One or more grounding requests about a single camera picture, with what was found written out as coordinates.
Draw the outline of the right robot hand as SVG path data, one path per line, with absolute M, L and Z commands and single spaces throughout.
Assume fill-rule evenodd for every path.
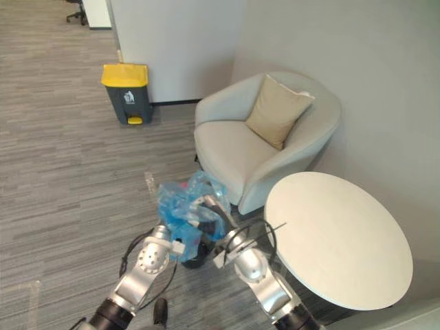
M 223 239 L 234 229 L 230 213 L 212 195 L 194 200 L 190 205 L 190 214 L 194 219 L 189 220 L 189 224 L 213 241 Z

